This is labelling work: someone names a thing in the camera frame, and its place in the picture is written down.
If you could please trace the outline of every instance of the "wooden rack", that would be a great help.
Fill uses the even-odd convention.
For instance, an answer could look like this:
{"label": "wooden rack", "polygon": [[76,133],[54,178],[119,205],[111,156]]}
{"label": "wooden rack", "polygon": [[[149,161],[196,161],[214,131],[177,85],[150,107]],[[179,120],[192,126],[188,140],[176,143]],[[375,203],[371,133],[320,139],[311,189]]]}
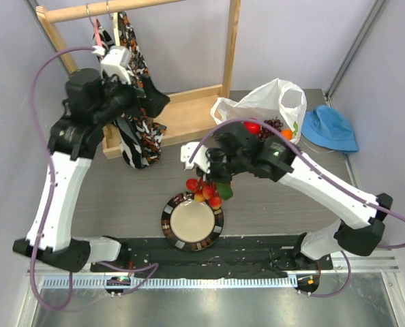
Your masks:
{"label": "wooden rack", "polygon": [[[99,16],[178,1],[183,0],[114,0],[90,3],[89,14],[90,16]],[[210,116],[210,109],[218,97],[229,97],[230,95],[240,4],[241,0],[230,0],[222,84],[169,95],[170,103],[165,107],[161,115],[155,119],[155,121],[168,128],[162,146],[202,138],[215,126],[215,122]],[[58,51],[66,49],[67,46],[55,23],[89,17],[85,5],[51,11],[46,10],[44,6],[38,6],[36,7],[36,14]],[[62,60],[69,72],[78,69],[71,54],[63,55]],[[102,148],[107,158],[112,159],[121,156],[119,142],[117,128],[112,125],[106,126],[104,128]]]}

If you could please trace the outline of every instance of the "patterned cloth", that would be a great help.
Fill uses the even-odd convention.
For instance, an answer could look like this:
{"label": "patterned cloth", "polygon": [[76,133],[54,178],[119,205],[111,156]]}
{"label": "patterned cloth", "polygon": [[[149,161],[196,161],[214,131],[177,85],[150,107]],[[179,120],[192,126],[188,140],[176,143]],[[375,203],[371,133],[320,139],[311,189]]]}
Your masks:
{"label": "patterned cloth", "polygon": [[[127,14],[118,14],[119,42],[132,53],[127,72],[135,87],[145,94],[140,100],[145,112],[153,117],[158,116],[169,97],[160,93],[151,81],[147,64],[136,41],[134,28],[130,24]],[[101,26],[98,29],[102,46],[108,50],[114,46],[110,35]],[[149,116],[132,117],[124,115],[116,119],[113,124],[118,128],[121,137],[119,145],[125,162],[133,168],[143,169],[160,159],[162,153],[160,143],[166,126],[155,123]]]}

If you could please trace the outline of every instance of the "white wall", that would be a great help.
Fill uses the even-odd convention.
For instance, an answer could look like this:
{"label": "white wall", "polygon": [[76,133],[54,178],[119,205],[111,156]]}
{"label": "white wall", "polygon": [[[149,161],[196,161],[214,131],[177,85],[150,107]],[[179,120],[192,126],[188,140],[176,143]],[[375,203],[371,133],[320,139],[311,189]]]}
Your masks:
{"label": "white wall", "polygon": [[[0,327],[13,326],[24,295],[21,284],[29,261],[12,253],[12,245],[25,237],[35,217],[46,173],[27,93],[35,71],[52,53],[24,1],[1,0]],[[65,81],[59,63],[51,64],[40,79],[36,104],[44,128],[61,116]]]}
{"label": "white wall", "polygon": [[[38,0],[49,10],[85,0]],[[275,77],[328,89],[374,0],[243,0],[232,89]],[[128,12],[154,83],[184,91],[222,83],[229,0],[187,0]],[[100,22],[110,32],[107,15]],[[59,23],[68,46],[91,44],[89,20]],[[81,67],[94,58],[76,56]]]}
{"label": "white wall", "polygon": [[[387,192],[405,215],[405,0],[389,2],[333,103],[355,129],[360,151],[350,158],[362,188]],[[405,241],[403,223],[385,223],[385,240]],[[405,276],[405,249],[396,253]]]}

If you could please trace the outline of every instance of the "orange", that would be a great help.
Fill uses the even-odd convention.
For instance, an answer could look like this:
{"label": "orange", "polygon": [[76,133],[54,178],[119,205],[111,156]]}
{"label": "orange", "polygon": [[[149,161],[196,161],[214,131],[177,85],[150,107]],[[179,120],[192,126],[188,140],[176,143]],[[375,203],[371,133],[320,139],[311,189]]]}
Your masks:
{"label": "orange", "polygon": [[282,135],[287,139],[287,140],[292,140],[293,138],[293,132],[290,129],[283,129],[282,130]]}

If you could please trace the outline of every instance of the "plastic bag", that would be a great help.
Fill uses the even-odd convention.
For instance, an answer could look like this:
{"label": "plastic bag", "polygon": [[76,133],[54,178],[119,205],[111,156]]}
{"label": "plastic bag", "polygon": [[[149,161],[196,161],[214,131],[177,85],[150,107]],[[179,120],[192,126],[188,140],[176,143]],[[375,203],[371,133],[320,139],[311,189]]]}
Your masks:
{"label": "plastic bag", "polygon": [[283,129],[289,128],[293,132],[291,142],[296,144],[301,136],[306,109],[304,91],[288,80],[276,78],[251,91],[240,102],[225,97],[218,98],[210,115],[218,125],[233,118],[264,121],[278,117],[284,124]]}

